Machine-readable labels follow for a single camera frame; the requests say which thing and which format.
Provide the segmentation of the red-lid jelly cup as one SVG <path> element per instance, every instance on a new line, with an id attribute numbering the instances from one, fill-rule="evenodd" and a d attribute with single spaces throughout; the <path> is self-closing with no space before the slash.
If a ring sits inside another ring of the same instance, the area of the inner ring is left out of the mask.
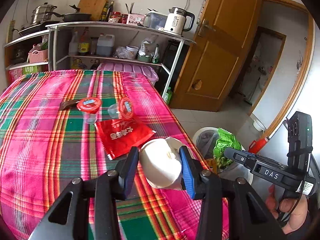
<path id="1" fill-rule="evenodd" d="M 89 97 L 81 99 L 77 104 L 77 109 L 82 112 L 84 122 L 89 125 L 96 123 L 98 117 L 97 113 L 101 107 L 102 101 L 96 97 Z"/>
<path id="2" fill-rule="evenodd" d="M 122 97 L 118 103 L 108 107 L 107 111 L 112 119 L 129 120 L 133 117 L 132 103 L 128 97 Z"/>

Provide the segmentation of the red snack wrapper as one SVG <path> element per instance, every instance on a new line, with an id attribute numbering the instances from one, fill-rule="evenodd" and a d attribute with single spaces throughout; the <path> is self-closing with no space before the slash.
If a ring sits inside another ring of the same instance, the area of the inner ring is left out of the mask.
<path id="1" fill-rule="evenodd" d="M 127 154 L 131 147 L 143 144 L 156 133 L 136 116 L 96 122 L 95 127 L 110 160 Z"/>

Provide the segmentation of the brown wooden door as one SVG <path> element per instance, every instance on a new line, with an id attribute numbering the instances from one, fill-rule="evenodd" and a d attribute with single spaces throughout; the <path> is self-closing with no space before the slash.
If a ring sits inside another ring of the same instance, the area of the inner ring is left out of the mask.
<path id="1" fill-rule="evenodd" d="M 216 31 L 194 35 L 170 107 L 217 112 L 252 45 L 263 0 L 207 0 L 201 19 Z"/>

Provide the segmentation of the white metal kitchen shelf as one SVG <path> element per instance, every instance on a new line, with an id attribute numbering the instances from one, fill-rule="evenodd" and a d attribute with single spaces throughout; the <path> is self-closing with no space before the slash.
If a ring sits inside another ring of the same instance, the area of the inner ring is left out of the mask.
<path id="1" fill-rule="evenodd" d="M 4 45 L 7 82 L 23 74 L 71 68 L 127 70 L 147 77 L 158 68 L 167 73 L 165 96 L 181 50 L 193 41 L 181 35 L 137 25 L 96 21 L 62 22 L 19 37 Z"/>

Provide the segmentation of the pink plaid tablecloth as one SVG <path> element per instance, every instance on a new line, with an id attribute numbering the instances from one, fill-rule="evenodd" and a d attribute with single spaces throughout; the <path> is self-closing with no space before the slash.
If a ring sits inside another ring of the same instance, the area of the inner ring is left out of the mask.
<path id="1" fill-rule="evenodd" d="M 19 77 L 1 95 L 1 215 L 17 239 L 28 239 L 54 200 L 75 177 L 90 180 L 116 165 L 93 125 L 60 103 L 94 96 L 110 105 L 126 96 L 134 113 L 155 131 L 200 154 L 149 80 L 141 74 L 60 70 Z M 151 187 L 142 170 L 127 200 L 117 203 L 123 239 L 195 239 L 201 202 L 185 191 Z"/>

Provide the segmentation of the dark sauce bottle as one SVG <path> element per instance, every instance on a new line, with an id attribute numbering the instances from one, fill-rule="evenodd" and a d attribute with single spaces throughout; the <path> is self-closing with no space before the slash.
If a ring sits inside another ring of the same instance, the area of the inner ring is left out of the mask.
<path id="1" fill-rule="evenodd" d="M 107 9 L 107 14 L 106 14 L 106 18 L 105 21 L 108 22 L 112 12 L 113 12 L 113 8 L 114 8 L 114 1 L 112 1 Z"/>

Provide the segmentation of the green detergent bottle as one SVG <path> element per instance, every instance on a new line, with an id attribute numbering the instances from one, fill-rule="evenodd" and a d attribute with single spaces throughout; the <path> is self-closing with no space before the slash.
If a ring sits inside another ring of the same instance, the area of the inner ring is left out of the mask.
<path id="1" fill-rule="evenodd" d="M 164 101 L 167 105 L 169 105 L 171 97 L 172 97 L 172 90 L 170 87 L 168 87 L 167 92 L 164 95 Z"/>

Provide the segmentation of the pink lid storage box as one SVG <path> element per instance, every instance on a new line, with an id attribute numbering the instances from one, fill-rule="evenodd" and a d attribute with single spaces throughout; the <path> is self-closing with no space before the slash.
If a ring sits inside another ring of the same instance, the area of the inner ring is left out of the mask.
<path id="1" fill-rule="evenodd" d="M 156 71 L 150 66 L 109 61 L 101 63 L 98 66 L 97 70 L 143 74 L 150 80 L 153 85 L 155 85 L 155 83 L 158 81 L 158 75 Z"/>

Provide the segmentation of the translucent trash bag liner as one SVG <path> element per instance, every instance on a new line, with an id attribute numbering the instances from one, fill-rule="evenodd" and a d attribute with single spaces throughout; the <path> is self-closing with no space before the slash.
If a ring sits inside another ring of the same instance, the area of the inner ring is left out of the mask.
<path id="1" fill-rule="evenodd" d="M 224 155 L 224 150 L 228 147 L 236 150 L 244 150 L 243 146 L 236 139 L 235 135 L 222 128 L 207 127 L 200 131 L 195 138 L 195 145 L 210 167 L 216 165 L 220 173 L 229 168 L 234 161 Z"/>

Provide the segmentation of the yellow snack bag in bin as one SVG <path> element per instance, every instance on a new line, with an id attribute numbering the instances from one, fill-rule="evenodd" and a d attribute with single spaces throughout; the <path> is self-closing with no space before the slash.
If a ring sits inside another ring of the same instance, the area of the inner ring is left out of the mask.
<path id="1" fill-rule="evenodd" d="M 206 159 L 206 162 L 213 173 L 217 174 L 217 164 L 213 158 Z"/>

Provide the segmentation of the clear plastic container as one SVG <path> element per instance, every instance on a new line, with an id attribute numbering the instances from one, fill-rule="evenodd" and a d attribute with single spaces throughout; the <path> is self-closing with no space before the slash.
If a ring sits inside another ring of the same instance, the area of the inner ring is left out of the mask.
<path id="1" fill-rule="evenodd" d="M 158 30 L 159 28 L 164 28 L 167 21 L 167 15 L 157 12 L 150 11 L 145 15 L 143 26 L 151 29 Z"/>

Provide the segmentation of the green snack bag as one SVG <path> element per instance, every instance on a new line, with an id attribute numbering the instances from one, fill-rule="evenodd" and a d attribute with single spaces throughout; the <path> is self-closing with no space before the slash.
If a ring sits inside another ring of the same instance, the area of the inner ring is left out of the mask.
<path id="1" fill-rule="evenodd" d="M 219 172 L 222 172 L 233 163 L 231 159 L 225 157 L 225 149 L 231 147 L 236 150 L 242 150 L 242 145 L 236 139 L 234 134 L 226 131 L 223 128 L 218 128 L 217 135 L 218 139 L 216 140 L 215 146 L 213 148 L 213 159 L 216 162 L 217 170 Z"/>

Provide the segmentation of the wooden cutting board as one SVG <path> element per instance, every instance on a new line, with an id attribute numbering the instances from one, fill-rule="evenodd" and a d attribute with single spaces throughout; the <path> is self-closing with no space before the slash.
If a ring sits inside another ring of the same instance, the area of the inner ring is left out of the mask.
<path id="1" fill-rule="evenodd" d="M 98 21 L 106 2 L 107 0 L 80 0 L 78 7 L 81 13 L 91 14 L 90 20 Z"/>

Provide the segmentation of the white plastic food bag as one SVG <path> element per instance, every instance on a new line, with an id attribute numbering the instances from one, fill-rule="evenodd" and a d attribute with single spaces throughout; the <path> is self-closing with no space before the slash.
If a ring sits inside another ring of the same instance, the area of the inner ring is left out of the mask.
<path id="1" fill-rule="evenodd" d="M 144 40 L 141 42 L 138 55 L 139 56 L 147 56 L 151 53 L 151 48 L 154 45 L 158 38 L 158 35 L 152 34 L 151 36 L 144 38 Z"/>

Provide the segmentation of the white paper cup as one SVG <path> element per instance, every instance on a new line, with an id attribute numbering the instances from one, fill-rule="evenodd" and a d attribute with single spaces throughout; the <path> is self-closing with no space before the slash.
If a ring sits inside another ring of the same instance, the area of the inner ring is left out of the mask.
<path id="1" fill-rule="evenodd" d="M 182 190 L 182 161 L 179 149 L 182 142 L 173 138 L 153 139 L 139 152 L 139 162 L 148 184 L 155 189 Z"/>

